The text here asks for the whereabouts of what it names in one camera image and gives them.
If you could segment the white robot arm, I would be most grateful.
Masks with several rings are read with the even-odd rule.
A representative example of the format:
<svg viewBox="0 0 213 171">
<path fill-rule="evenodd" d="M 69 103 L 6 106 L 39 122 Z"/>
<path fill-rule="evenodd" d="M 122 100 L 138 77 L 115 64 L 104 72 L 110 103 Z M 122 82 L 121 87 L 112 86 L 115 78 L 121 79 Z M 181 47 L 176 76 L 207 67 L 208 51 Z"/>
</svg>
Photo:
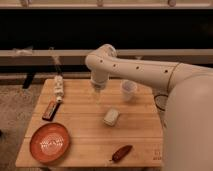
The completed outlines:
<svg viewBox="0 0 213 171">
<path fill-rule="evenodd" d="M 90 52 L 85 64 L 97 90 L 113 74 L 167 96 L 161 171 L 213 171 L 213 68 L 119 59 L 110 44 Z"/>
</svg>

